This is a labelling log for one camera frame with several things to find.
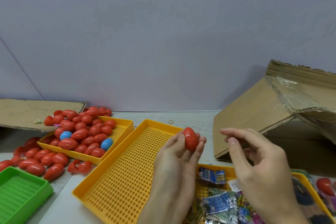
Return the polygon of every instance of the blue plastic egg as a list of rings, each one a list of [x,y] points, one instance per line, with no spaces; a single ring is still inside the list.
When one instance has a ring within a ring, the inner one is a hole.
[[[59,136],[59,138],[61,140],[63,140],[64,138],[70,138],[72,135],[72,133],[70,131],[64,131],[63,133],[61,133],[61,135]]]
[[[113,144],[113,140],[111,138],[107,138],[101,143],[100,147],[103,150],[107,151],[112,146],[112,144]]]

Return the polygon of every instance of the cardboard box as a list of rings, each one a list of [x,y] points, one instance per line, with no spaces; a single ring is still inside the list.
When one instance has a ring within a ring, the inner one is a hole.
[[[336,177],[336,74],[271,60],[265,76],[213,121],[214,156],[230,161],[220,128],[253,128],[291,168]]]
[[[45,126],[43,123],[36,124],[34,121],[39,119],[43,122],[56,110],[81,112],[85,105],[84,102],[0,99],[0,126],[50,132],[57,128]]]

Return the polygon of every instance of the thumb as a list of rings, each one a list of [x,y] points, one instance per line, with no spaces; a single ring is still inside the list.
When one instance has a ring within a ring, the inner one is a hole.
[[[184,137],[183,134],[180,134],[178,136],[177,141],[171,147],[169,147],[169,151],[180,158],[186,151],[185,144],[186,144],[186,138]]]
[[[236,175],[238,178],[242,177],[242,175],[251,168],[251,165],[247,161],[245,153],[236,138],[230,137],[228,143],[229,153]]]

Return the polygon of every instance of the pile of red eggs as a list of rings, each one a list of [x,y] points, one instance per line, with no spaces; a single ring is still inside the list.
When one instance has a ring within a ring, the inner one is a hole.
[[[41,149],[37,144],[39,137],[32,137],[28,139],[23,146],[20,146],[13,152],[11,160],[4,160],[0,162],[0,172],[9,166],[19,167],[26,172],[41,176],[52,181],[59,177],[64,172],[64,167],[69,164],[69,157],[64,153],[52,152],[49,149]],[[75,160],[68,167],[71,173],[81,172],[87,174],[92,169],[92,163],[86,161],[80,164],[79,160]]]
[[[59,124],[60,128],[55,130],[54,135],[44,138],[41,143],[101,158],[106,153],[106,150],[100,146],[116,127],[115,120],[103,122],[97,117],[99,114],[104,113],[103,111],[107,111],[108,114],[111,113],[109,109],[104,107],[98,109],[94,106],[78,114],[72,110],[56,111],[54,117],[48,117],[52,118],[52,124]],[[51,122],[48,123],[48,117],[44,121],[45,125],[46,121],[47,124],[51,124]],[[71,136],[61,140],[61,134],[66,131],[71,132]]]

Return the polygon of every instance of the person's left hand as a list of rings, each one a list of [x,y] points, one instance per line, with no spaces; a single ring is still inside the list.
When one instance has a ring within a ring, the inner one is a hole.
[[[170,138],[156,155],[150,196],[138,224],[180,224],[188,213],[195,195],[197,164],[207,139],[196,133],[199,143],[195,152],[190,152],[182,132]]]

